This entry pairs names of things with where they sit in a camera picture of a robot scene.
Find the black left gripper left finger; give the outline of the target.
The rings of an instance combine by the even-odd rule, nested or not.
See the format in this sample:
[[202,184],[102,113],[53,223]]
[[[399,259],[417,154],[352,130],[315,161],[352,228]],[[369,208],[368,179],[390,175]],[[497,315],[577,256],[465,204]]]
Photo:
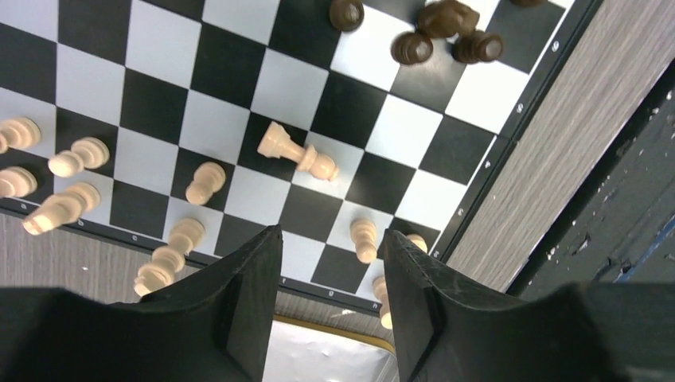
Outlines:
[[4,381],[260,381],[283,238],[273,225],[136,303],[1,290]]

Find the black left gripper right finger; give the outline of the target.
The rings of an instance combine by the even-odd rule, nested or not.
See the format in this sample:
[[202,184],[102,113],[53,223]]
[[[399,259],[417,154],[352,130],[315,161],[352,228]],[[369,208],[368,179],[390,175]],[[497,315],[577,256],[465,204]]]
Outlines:
[[388,229],[385,281],[403,381],[628,381],[581,286],[525,302]]

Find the light pawn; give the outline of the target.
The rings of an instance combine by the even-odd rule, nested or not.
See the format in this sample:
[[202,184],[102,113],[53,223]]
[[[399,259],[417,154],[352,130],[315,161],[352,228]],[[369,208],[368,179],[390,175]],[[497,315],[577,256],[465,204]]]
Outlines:
[[371,220],[353,221],[350,225],[350,237],[354,243],[357,258],[362,263],[370,264],[377,258],[377,229]]

